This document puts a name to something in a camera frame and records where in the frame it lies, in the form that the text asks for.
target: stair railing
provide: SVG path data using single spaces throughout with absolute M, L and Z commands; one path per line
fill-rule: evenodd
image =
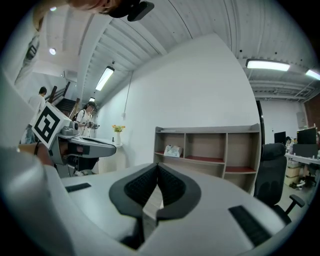
M 66 92 L 69 88 L 69 85 L 70 85 L 70 82 L 68 82 L 65 86 L 65 88 L 62 88 L 60 90 L 57 91 L 57 87 L 54 86 L 52 91 L 51 91 L 51 94 L 48 95 L 47 97 L 45 97 L 45 102 L 49 102 L 49 103 L 53 103 L 55 102 L 58 98 L 60 98 L 61 96 L 64 97 L 66 95 Z
M 69 114 L 69 118 L 72 120 L 72 118 L 74 118 L 74 116 L 76 115 L 76 113 L 78 113 L 78 107 L 79 107 L 79 103 L 80 103 L 80 99 L 76 98 L 75 104 Z

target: black cushion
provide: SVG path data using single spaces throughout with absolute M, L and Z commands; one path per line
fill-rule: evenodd
M 291 219 L 289 218 L 289 216 L 279 205 L 274 205 L 271 207 L 271 209 L 274 210 L 276 214 L 280 216 L 280 218 L 284 221 L 286 225 L 288 225 L 291 222 Z
M 286 148 L 281 143 L 265 144 L 262 146 L 260 161 L 274 160 L 286 154 Z

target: ceiling light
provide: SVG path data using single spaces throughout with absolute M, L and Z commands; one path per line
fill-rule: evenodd
M 318 80 L 320 80 L 320 74 L 318 74 L 318 73 L 316 73 L 316 72 L 314 72 L 314 71 L 312 71 L 312 70 L 308 70 L 306 73 L 305 73 L 307 76 L 310 76 L 310 77 L 313 77 L 313 78 L 315 78 L 315 79 L 318 79 Z
M 111 75 L 115 72 L 115 69 L 107 66 L 105 71 L 103 72 L 97 86 L 95 87 L 96 90 L 101 91 L 102 88 L 105 86 L 108 79 L 111 77 Z
M 267 70 L 280 70 L 288 71 L 290 65 L 284 62 L 278 62 L 273 60 L 260 60 L 260 59 L 248 59 L 246 61 L 246 67 L 248 69 L 267 69 Z
M 50 48 L 49 49 L 49 53 L 51 53 L 52 55 L 56 55 L 56 49 L 55 48 Z

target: ceiling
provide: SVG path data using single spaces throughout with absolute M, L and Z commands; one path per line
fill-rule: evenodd
M 210 33 L 217 33 L 238 59 L 257 99 L 303 102 L 320 92 L 320 81 L 304 74 L 308 69 L 317 68 L 312 46 L 296 22 L 276 2 L 149 1 L 155 8 L 136 22 L 104 15 L 93 17 L 67 6 L 49 13 L 42 37 L 46 40 L 43 51 L 47 53 L 48 48 L 55 47 L 58 53 L 65 53 L 66 57 L 58 53 L 49 57 L 64 70 L 78 72 L 84 102 L 94 95 L 96 102 L 101 103 L 132 71 L 150 59 Z M 50 63 L 44 52 L 40 59 Z M 245 62 L 250 58 L 287 62 L 291 67 L 287 72 L 247 69 Z M 94 94 L 104 69 L 113 62 L 114 74 L 102 91 Z
M 76 82 L 82 44 L 93 17 L 68 5 L 49 11 L 42 23 L 33 71 Z M 55 55 L 49 53 L 50 48 L 56 49 Z

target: black strap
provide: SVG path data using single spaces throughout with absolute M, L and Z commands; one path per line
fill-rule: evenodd
M 39 143 L 40 143 L 40 140 L 36 143 L 34 153 L 33 153 L 36 156 L 38 155 Z

